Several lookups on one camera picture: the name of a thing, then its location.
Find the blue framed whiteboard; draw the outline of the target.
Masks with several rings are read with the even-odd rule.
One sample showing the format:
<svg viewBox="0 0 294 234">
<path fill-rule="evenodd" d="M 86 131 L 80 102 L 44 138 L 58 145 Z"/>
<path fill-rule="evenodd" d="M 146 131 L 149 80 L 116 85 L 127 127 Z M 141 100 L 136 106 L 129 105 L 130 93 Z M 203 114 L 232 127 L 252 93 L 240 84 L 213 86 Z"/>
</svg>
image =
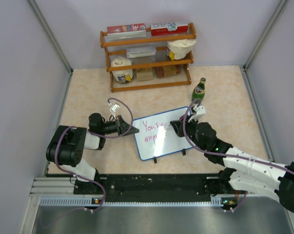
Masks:
<svg viewBox="0 0 294 234">
<path fill-rule="evenodd" d="M 170 121 L 178 120 L 186 110 L 186 107 L 180 107 L 133 121 L 133 126 L 139 129 L 134 137 L 142 161 L 191 149 L 187 140 L 178 137 L 173 127 L 169 127 Z"/>
</svg>

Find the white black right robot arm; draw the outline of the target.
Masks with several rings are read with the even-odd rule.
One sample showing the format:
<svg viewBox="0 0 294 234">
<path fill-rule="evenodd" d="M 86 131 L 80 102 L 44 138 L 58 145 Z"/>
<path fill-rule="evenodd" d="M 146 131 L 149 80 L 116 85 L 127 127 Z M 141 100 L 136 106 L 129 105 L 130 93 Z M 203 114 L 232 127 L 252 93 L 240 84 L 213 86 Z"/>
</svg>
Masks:
<svg viewBox="0 0 294 234">
<path fill-rule="evenodd" d="M 224 193 L 232 190 L 266 196 L 294 213 L 294 162 L 290 165 L 251 156 L 222 141 L 207 122 L 171 121 L 178 137 L 199 149 L 212 163 L 224 166 L 218 187 Z"/>
</svg>

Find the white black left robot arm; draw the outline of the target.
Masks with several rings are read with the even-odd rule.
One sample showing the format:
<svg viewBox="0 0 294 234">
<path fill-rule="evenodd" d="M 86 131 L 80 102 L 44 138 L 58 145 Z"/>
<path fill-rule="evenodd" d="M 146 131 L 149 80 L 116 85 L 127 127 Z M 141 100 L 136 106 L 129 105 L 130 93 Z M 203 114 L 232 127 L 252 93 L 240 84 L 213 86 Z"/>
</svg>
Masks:
<svg viewBox="0 0 294 234">
<path fill-rule="evenodd" d="M 101 189 L 98 171 L 83 158 L 83 150 L 102 150 L 105 136 L 114 133 L 126 136 L 139 133 L 139 129 L 125 122 L 121 115 L 110 116 L 106 121 L 99 113 L 89 116 L 89 129 L 60 125 L 47 147 L 46 159 L 74 173 L 78 180 L 85 182 L 86 190 L 97 193 Z"/>
</svg>

